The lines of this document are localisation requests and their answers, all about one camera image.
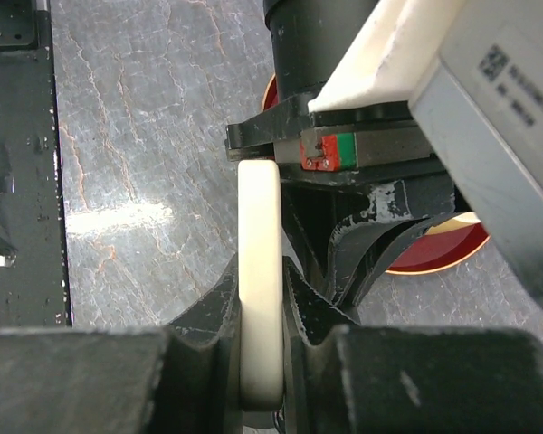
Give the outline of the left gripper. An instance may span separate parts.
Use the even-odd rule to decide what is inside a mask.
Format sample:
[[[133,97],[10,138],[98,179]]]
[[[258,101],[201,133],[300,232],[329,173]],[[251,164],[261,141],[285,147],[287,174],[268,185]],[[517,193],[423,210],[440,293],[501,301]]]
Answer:
[[[457,194],[404,102],[311,113],[311,97],[227,125],[226,154],[239,164],[242,209],[254,200],[278,212],[284,186],[398,199],[407,215],[352,214],[330,236],[325,297],[357,307],[409,247],[457,215]]]

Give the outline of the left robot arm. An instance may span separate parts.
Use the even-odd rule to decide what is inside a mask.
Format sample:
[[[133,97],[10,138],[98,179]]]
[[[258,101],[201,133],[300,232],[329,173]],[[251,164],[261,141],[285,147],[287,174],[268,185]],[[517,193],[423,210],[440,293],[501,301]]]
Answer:
[[[226,129],[230,160],[277,163],[282,225],[304,277],[343,310],[357,307],[430,227],[462,209],[405,101],[308,109],[375,6],[265,2],[278,101]]]

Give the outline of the phone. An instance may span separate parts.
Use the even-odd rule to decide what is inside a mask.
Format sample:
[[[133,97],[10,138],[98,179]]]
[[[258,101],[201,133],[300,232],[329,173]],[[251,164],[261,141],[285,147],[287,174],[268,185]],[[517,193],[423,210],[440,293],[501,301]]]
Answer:
[[[247,411],[283,399],[282,236],[279,169],[272,160],[238,166],[240,393]]]

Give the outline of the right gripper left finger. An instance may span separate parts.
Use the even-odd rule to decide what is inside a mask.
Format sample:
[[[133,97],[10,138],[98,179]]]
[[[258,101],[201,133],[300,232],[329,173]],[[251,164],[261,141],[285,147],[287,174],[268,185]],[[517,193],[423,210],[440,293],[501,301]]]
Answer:
[[[166,325],[0,329],[0,433],[240,433],[238,267]]]

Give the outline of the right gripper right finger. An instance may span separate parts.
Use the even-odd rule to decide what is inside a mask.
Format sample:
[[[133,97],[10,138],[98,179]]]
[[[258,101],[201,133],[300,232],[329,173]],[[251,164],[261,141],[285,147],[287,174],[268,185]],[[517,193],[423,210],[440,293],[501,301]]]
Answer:
[[[283,261],[289,433],[543,433],[543,344],[514,328],[362,326]]]

